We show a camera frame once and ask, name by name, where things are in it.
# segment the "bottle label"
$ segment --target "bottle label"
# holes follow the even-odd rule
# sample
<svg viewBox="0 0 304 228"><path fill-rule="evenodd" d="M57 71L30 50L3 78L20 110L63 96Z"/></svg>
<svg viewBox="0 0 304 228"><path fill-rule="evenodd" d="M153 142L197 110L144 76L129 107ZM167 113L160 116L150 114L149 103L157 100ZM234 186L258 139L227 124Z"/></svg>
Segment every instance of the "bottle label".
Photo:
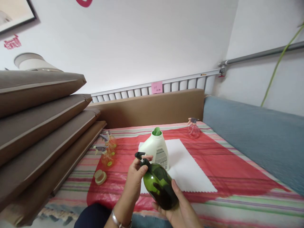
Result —
<svg viewBox="0 0 304 228"><path fill-rule="evenodd" d="M167 155L162 147L156 149L155 163L160 164L164 169L167 169Z"/></svg>

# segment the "white paper towel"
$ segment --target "white paper towel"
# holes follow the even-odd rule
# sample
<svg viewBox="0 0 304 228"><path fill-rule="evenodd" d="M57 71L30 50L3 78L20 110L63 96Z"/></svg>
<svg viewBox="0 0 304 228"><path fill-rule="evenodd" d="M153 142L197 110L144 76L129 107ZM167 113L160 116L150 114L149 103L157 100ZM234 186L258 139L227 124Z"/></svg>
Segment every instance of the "white paper towel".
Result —
<svg viewBox="0 0 304 228"><path fill-rule="evenodd" d="M169 153L169 175L184 192L217 192L204 171L179 139L166 140ZM143 183L140 193L148 193Z"/></svg>

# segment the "pink sticky note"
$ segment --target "pink sticky note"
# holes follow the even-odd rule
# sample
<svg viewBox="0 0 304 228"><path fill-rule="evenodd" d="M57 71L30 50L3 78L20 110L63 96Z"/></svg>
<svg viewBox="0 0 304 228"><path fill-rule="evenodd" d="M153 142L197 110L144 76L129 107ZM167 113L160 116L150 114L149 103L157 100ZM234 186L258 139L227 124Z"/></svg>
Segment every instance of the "pink sticky note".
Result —
<svg viewBox="0 0 304 228"><path fill-rule="evenodd" d="M151 87L152 87L152 94L162 93L162 81L152 82Z"/></svg>

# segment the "woman's hand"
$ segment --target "woman's hand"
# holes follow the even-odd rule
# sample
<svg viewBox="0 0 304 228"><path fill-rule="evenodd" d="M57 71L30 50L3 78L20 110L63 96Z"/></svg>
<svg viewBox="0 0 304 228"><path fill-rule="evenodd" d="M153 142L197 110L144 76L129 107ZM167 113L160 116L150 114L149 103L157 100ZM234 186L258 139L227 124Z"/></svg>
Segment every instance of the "woman's hand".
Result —
<svg viewBox="0 0 304 228"><path fill-rule="evenodd" d="M158 204L153 203L154 209L158 210L167 217L169 222L174 228L197 228L203 227L199 218L197 217L194 209L189 201L185 198L180 188L177 186L176 181L172 180L172 188L179 200L179 206L169 211L165 211Z"/></svg>
<svg viewBox="0 0 304 228"><path fill-rule="evenodd" d="M143 158L152 161L153 156L143 156ZM126 185L123 193L114 207L114 214L117 220L124 226L128 227L130 224L135 203L140 195L140 187L142 184L142 177L148 170L148 166L140 167L140 162L136 158L129 167ZM105 225L106 228L117 227L112 217L110 217Z"/></svg>
<svg viewBox="0 0 304 228"><path fill-rule="evenodd" d="M142 158L152 161L153 156L147 155ZM126 185L124 187L124 193L131 197L136 202L140 195L140 187L142 184L142 177L146 174L148 166L140 166L140 161L135 158L129 167Z"/></svg>

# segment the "silver bracelet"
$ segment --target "silver bracelet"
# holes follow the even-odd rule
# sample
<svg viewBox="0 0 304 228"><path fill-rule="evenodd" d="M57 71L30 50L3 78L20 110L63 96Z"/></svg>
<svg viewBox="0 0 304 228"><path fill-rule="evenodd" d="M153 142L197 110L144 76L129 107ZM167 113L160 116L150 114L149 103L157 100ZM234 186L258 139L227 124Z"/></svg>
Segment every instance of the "silver bracelet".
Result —
<svg viewBox="0 0 304 228"><path fill-rule="evenodd" d="M128 225L128 227L124 227L116 218L116 216L114 215L114 211L112 211L111 213L111 217L113 219L113 222L119 227L119 228L131 228L132 226L132 219L131 219L131 222L130 224Z"/></svg>

